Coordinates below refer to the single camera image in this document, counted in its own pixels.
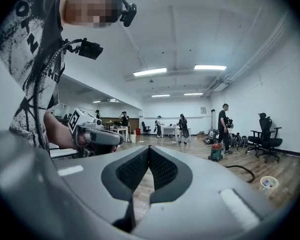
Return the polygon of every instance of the small bucket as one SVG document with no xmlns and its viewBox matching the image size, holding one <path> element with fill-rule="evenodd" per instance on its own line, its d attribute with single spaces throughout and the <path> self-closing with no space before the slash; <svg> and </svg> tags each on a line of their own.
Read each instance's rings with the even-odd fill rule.
<svg viewBox="0 0 300 240">
<path fill-rule="evenodd" d="M 263 176 L 260 179 L 259 190 L 269 197 L 279 186 L 279 181 L 272 176 Z"/>
<path fill-rule="evenodd" d="M 136 143 L 136 135 L 135 134 L 130 134 L 130 141 L 131 141 L 131 143 Z"/>
</svg>

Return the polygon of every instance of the ceiling light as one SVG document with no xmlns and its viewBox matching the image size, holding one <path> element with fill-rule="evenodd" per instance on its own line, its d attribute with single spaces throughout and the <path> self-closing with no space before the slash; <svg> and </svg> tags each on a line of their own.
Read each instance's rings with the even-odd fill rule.
<svg viewBox="0 0 300 240">
<path fill-rule="evenodd" d="M 185 93 L 184 95 L 202 95 L 204 94 L 203 92 L 196 92 L 196 93 Z"/>
<path fill-rule="evenodd" d="M 195 65 L 195 70 L 225 70 L 226 66 L 216 66 L 216 65 Z"/>
<path fill-rule="evenodd" d="M 157 74 L 157 73 L 164 73 L 167 72 L 167 68 L 157 68 L 157 69 L 151 69 L 146 71 L 140 71 L 140 72 L 134 72 L 135 77 L 144 76 L 144 75 L 151 75 L 151 74 Z"/>
<path fill-rule="evenodd" d="M 161 95 L 152 95 L 151 97 L 152 98 L 155 98 L 155 97 L 169 97 L 170 94 L 161 94 Z"/>
</svg>

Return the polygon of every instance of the person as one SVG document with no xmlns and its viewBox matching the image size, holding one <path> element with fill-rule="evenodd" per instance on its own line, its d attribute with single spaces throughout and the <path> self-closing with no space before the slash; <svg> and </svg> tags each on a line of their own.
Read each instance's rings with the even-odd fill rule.
<svg viewBox="0 0 300 240">
<path fill-rule="evenodd" d="M 156 126 L 156 137 L 157 138 L 161 138 L 161 122 L 160 119 L 162 117 L 160 115 L 158 115 L 156 121 L 155 121 L 155 126 Z"/>
<path fill-rule="evenodd" d="M 229 132 L 227 128 L 227 117 L 226 117 L 226 111 L 228 111 L 229 105 L 223 104 L 222 110 L 219 112 L 219 118 L 218 118 L 218 130 L 219 130 L 219 138 L 218 143 L 221 143 L 223 140 L 225 154 L 232 154 L 233 152 L 229 150 Z"/>
<path fill-rule="evenodd" d="M 122 127 L 125 127 L 125 128 L 128 128 L 128 125 L 129 125 L 129 116 L 127 116 L 127 112 L 126 111 L 123 111 L 121 113 L 121 115 L 119 116 L 119 119 L 122 119 Z M 123 139 L 125 140 L 126 139 L 126 131 L 124 130 L 123 131 Z M 127 133 L 127 141 L 129 142 L 130 139 L 129 139 L 129 133 Z"/>
<path fill-rule="evenodd" d="M 95 117 L 96 117 L 97 119 L 101 119 L 101 115 L 100 115 L 100 112 L 99 112 L 98 109 L 95 111 Z"/>
<path fill-rule="evenodd" d="M 179 122 L 176 124 L 177 126 L 179 126 L 179 137 L 178 137 L 178 144 L 181 144 L 181 139 L 183 136 L 183 130 L 188 129 L 188 125 L 187 125 L 187 119 L 185 118 L 184 114 L 180 115 L 180 119 Z M 187 145 L 187 138 L 185 136 L 184 137 L 184 144 Z"/>
<path fill-rule="evenodd" d="M 12 133 L 38 148 L 49 150 L 49 142 L 62 148 L 77 148 L 70 129 L 50 113 L 59 103 L 57 84 L 65 70 L 63 52 L 39 86 L 39 118 L 34 109 L 36 81 L 63 45 L 61 32 L 65 24 L 106 27 L 116 22 L 121 13 L 122 0 L 18 0 L 14 4 L 0 26 L 0 58 L 24 92 L 9 127 Z M 79 135 L 78 143 L 86 144 L 84 132 Z"/>
</svg>

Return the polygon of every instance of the graphic t-shirt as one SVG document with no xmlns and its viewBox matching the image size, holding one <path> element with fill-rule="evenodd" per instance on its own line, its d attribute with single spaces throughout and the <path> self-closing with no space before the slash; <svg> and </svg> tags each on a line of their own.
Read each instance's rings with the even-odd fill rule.
<svg viewBox="0 0 300 240">
<path fill-rule="evenodd" d="M 35 121 L 35 84 L 53 54 L 62 46 L 60 0 L 19 0 L 0 27 L 0 57 L 25 93 L 10 131 L 40 147 Z M 58 86 L 64 70 L 63 52 L 44 75 L 38 94 L 43 140 L 49 146 L 44 115 L 59 103 Z"/>
</svg>

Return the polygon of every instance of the office chair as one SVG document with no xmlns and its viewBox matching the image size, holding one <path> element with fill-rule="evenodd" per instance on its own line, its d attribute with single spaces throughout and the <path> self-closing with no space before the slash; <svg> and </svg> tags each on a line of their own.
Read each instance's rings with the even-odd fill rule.
<svg viewBox="0 0 300 240">
<path fill-rule="evenodd" d="M 149 132 L 151 131 L 150 126 L 146 126 L 145 122 L 142 122 L 143 134 L 147 134 L 150 136 Z"/>
<path fill-rule="evenodd" d="M 259 123 L 260 123 L 260 127 L 262 128 L 262 122 L 265 120 L 266 118 L 266 114 L 265 113 L 260 113 L 259 114 L 259 117 L 260 117 L 260 120 L 259 120 Z M 258 155 L 258 150 L 261 150 L 261 151 L 265 151 L 264 148 L 262 148 L 261 146 L 259 146 L 261 144 L 261 131 L 256 131 L 256 130 L 251 130 L 251 132 L 253 132 L 253 136 L 248 136 L 248 141 L 252 142 L 253 143 L 253 147 L 249 147 L 245 153 L 247 154 L 248 151 L 251 151 L 251 150 L 254 150 L 255 151 L 255 155 L 257 156 Z"/>
<path fill-rule="evenodd" d="M 264 159 L 264 162 L 267 163 L 269 156 L 273 156 L 276 159 L 277 163 L 280 161 L 280 157 L 277 156 L 276 152 L 273 152 L 274 148 L 278 147 L 281 145 L 283 139 L 282 138 L 277 138 L 278 135 L 278 130 L 281 129 L 282 127 L 275 127 L 274 130 L 270 130 L 270 127 L 272 125 L 272 120 L 270 119 L 270 116 L 266 117 L 267 115 L 265 113 L 261 113 L 260 115 L 260 126 L 262 132 L 260 133 L 260 140 L 250 138 L 250 140 L 255 141 L 256 143 L 261 144 L 262 148 L 259 147 L 259 144 L 255 144 L 255 148 L 251 148 L 248 150 L 255 150 L 255 156 L 259 158 L 259 156 L 267 155 L 267 157 Z M 275 133 L 274 138 L 271 138 L 271 133 Z M 263 150 L 262 154 L 258 154 L 257 150 Z"/>
</svg>

